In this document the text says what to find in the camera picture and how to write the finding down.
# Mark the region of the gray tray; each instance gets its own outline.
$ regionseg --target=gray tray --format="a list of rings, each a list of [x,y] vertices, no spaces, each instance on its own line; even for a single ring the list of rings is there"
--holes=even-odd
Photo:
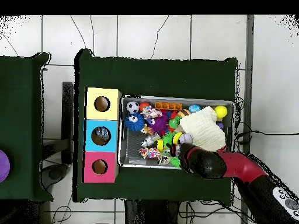
[[[138,150],[141,148],[141,142],[147,137],[148,134],[143,134],[141,131],[129,131],[124,126],[123,119],[127,115],[126,105],[130,101],[148,102],[155,106],[156,102],[173,102],[182,103],[182,109],[188,109],[191,104],[198,104],[201,107],[218,105],[225,106],[228,114],[223,118],[223,125],[226,137],[227,151],[231,151],[234,147],[234,119],[235,119],[235,103],[232,101],[223,100],[196,100],[184,98],[168,98],[168,97],[154,97],[154,96],[130,96],[125,95],[120,99],[120,114],[119,120],[119,148],[118,148],[118,163],[124,167],[144,167],[144,168],[157,168],[157,169],[180,169],[171,164],[159,165],[155,159],[143,159]]]

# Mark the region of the purple object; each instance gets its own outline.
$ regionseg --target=purple object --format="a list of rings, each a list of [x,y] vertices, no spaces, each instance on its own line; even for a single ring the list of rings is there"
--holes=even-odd
[[[224,128],[223,123],[221,123],[221,122],[217,122],[216,124],[219,126],[220,129],[223,129],[223,128]]]
[[[7,155],[0,150],[0,183],[3,182],[9,174],[10,164]]]

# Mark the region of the red ball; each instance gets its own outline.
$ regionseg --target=red ball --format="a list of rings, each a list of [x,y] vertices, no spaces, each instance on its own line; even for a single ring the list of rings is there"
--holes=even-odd
[[[142,102],[142,103],[140,103],[140,111],[142,111],[143,110],[143,108],[146,108],[147,106],[150,106],[150,104],[149,103],[147,103],[147,102]]]

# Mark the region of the shape sorter box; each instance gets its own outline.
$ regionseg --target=shape sorter box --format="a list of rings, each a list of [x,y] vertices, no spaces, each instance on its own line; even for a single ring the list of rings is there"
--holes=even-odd
[[[117,144],[119,136],[119,104],[121,93],[117,89],[85,88],[84,155],[82,161],[83,183],[114,183],[119,171]],[[97,127],[105,127],[109,139],[103,145],[94,143],[92,134]],[[95,162],[105,165],[103,173],[96,173]]]

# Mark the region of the green table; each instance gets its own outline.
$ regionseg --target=green table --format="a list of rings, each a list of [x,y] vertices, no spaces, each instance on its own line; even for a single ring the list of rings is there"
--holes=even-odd
[[[118,89],[123,95],[235,99],[238,61],[140,60],[93,57],[82,49],[75,58],[74,199],[220,200],[231,204],[232,180],[205,180],[180,170],[121,167],[115,183],[81,183],[84,88]]]
[[[0,149],[11,163],[8,177],[0,183],[0,199],[52,199],[39,182],[41,69],[49,57],[0,57]]]

